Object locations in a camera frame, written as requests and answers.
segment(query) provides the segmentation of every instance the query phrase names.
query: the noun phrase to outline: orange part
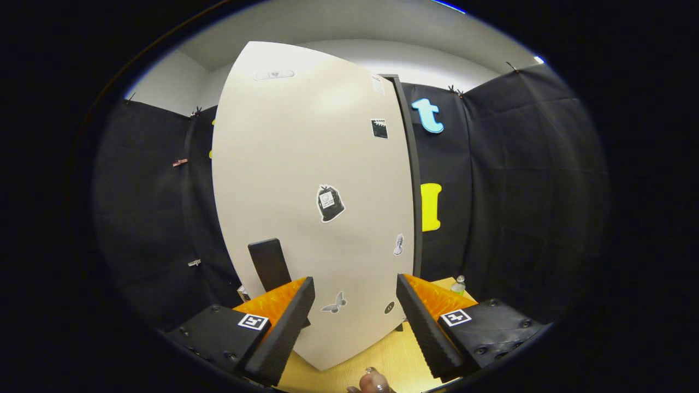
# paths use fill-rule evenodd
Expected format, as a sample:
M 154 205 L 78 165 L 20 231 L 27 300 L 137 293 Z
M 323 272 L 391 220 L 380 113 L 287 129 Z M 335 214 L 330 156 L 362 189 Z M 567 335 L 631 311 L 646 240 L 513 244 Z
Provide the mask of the orange part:
M 450 313 L 455 310 L 461 310 L 462 308 L 471 307 L 478 304 L 477 301 L 473 301 L 468 297 L 461 296 L 450 290 L 440 287 L 439 285 L 430 283 L 429 281 L 422 280 L 411 276 L 409 274 L 403 274 L 405 278 L 410 283 L 417 297 L 422 300 L 422 303 L 427 308 L 427 311 L 432 315 L 432 318 L 437 322 L 440 315 Z
M 267 338 L 267 336 L 269 336 L 269 334 L 272 332 L 274 326 L 277 325 L 277 322 L 279 322 L 282 314 L 284 314 L 289 306 L 289 303 L 291 303 L 291 300 L 294 298 L 294 296 L 296 296 L 298 289 L 301 287 L 301 284 L 303 284 L 305 279 L 306 277 L 299 278 L 298 280 L 284 284 L 281 287 L 265 293 L 264 295 L 258 296 L 239 305 L 238 307 L 235 307 L 234 310 L 269 318 L 271 326 L 265 336 L 262 338 L 264 341 L 264 339 Z

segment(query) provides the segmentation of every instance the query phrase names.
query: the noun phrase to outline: white board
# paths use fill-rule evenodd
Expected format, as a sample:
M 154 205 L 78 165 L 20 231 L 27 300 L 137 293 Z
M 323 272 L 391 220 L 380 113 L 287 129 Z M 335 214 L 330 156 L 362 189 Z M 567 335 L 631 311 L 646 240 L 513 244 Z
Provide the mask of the white board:
M 219 101 L 212 175 L 226 247 L 250 297 L 265 291 L 249 243 L 278 238 L 291 279 L 313 276 L 311 325 L 294 347 L 306 361 L 335 366 L 404 320 L 396 274 L 413 269 L 413 188 L 390 81 L 314 50 L 248 43 Z M 319 203 L 320 185 L 345 207 L 328 222 L 322 209 L 338 201 Z M 340 291 L 346 305 L 322 311 Z

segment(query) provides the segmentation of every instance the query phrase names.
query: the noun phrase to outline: microphone sticker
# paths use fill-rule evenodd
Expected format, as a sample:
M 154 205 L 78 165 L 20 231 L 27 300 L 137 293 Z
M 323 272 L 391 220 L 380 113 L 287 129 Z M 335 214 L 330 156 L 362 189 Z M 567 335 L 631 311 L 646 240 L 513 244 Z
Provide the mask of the microphone sticker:
M 398 235 L 396 248 L 394 248 L 394 255 L 399 256 L 400 254 L 403 254 L 403 234 Z

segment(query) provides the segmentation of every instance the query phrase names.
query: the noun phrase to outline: white wall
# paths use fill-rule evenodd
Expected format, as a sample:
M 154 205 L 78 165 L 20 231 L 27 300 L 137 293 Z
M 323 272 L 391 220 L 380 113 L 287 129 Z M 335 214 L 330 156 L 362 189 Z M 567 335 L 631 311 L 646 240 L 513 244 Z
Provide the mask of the white wall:
M 325 52 L 366 67 L 375 73 L 395 73 L 401 81 L 467 91 L 499 73 L 430 48 L 378 40 L 330 40 L 299 46 Z M 134 101 L 189 115 L 196 106 L 218 105 L 233 62 L 207 71 L 191 57 L 176 50 L 154 66 L 125 96 L 136 91 Z
M 124 98 L 135 92 L 134 101 L 189 116 L 201 106 L 198 100 L 209 74 L 191 57 L 174 50 L 144 73 Z
M 199 96 L 200 107 L 208 109 L 218 105 L 221 92 L 223 92 L 223 85 L 226 83 L 231 68 L 233 68 L 233 63 L 226 64 L 209 73 L 209 76 L 206 78 L 206 83 L 201 90 L 201 95 Z
M 499 73 L 474 62 L 430 48 L 379 40 L 330 40 L 302 43 L 298 46 L 345 59 L 375 73 L 395 73 L 401 82 L 416 83 L 461 91 L 471 90 Z M 213 71 L 199 97 L 199 106 L 218 105 L 223 85 L 233 63 Z

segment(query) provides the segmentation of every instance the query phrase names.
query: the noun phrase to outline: ceiling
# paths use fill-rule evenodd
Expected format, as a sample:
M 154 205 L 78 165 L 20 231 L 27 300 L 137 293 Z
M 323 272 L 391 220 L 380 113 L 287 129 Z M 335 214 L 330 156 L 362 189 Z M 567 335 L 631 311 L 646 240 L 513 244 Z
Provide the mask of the ceiling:
M 440 50 L 496 73 L 535 64 L 499 30 L 431 0 L 270 0 L 202 31 L 180 50 L 209 71 L 235 61 L 248 41 L 299 45 L 336 39 L 397 41 Z

